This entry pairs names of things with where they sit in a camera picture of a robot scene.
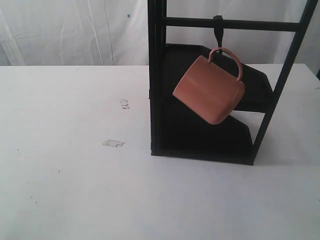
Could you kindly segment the terracotta ceramic mug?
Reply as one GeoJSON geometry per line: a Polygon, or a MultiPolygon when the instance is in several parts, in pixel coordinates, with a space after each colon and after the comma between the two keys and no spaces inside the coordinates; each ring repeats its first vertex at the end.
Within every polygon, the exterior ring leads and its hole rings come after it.
{"type": "Polygon", "coordinates": [[[209,57],[199,56],[176,85],[172,95],[211,125],[223,122],[235,109],[245,93],[242,82],[243,65],[225,47],[211,50],[209,57]],[[238,67],[235,77],[212,63],[215,52],[228,54],[238,67]]]}

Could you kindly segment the clear tape piece near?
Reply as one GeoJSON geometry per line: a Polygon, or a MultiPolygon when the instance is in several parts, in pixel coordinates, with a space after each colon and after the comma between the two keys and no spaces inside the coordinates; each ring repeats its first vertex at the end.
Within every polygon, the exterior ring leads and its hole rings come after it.
{"type": "Polygon", "coordinates": [[[122,142],[122,141],[108,139],[105,142],[103,142],[102,145],[107,147],[117,148],[117,147],[122,147],[124,144],[125,142],[122,142]]]}

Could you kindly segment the clear tape piece far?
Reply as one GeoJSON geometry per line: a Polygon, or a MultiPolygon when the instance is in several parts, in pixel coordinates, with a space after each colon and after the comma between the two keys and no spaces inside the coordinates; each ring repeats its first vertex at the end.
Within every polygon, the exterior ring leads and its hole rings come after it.
{"type": "Polygon", "coordinates": [[[119,102],[122,109],[130,109],[128,100],[120,99],[119,102]]]}

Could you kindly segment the clear tape piece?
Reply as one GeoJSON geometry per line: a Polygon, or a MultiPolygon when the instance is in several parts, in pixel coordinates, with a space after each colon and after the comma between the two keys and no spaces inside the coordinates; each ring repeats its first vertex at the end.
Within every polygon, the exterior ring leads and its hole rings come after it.
{"type": "Polygon", "coordinates": [[[124,144],[125,142],[122,142],[122,141],[108,139],[105,142],[103,142],[102,145],[107,147],[117,148],[117,147],[122,147],[124,144]]]}
{"type": "Polygon", "coordinates": [[[122,109],[130,109],[128,100],[120,99],[119,102],[122,109]]]}

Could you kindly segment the black S hook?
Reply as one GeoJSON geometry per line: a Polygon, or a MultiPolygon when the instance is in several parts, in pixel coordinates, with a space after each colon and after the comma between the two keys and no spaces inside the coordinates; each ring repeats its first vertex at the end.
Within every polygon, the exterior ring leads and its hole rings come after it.
{"type": "Polygon", "coordinates": [[[221,15],[216,15],[213,17],[213,20],[215,22],[215,27],[213,30],[214,36],[217,41],[217,46],[221,48],[222,42],[223,42],[223,36],[224,36],[223,17],[221,15]]]}

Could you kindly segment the black metal shelf rack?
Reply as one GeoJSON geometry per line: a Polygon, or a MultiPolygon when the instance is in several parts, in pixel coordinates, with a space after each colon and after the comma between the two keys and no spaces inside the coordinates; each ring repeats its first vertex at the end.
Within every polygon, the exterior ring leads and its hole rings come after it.
{"type": "Polygon", "coordinates": [[[254,30],[293,32],[294,37],[275,87],[267,76],[244,66],[246,92],[236,110],[264,115],[257,136],[252,139],[249,128],[228,116],[211,126],[173,97],[174,84],[199,56],[209,55],[202,45],[166,42],[167,27],[210,28],[212,19],[168,17],[165,0],[147,3],[149,47],[149,100],[151,153],[154,156],[187,158],[223,163],[252,165],[283,92],[298,54],[317,1],[306,2],[299,22],[253,21],[223,19],[223,30],[254,30]]]}

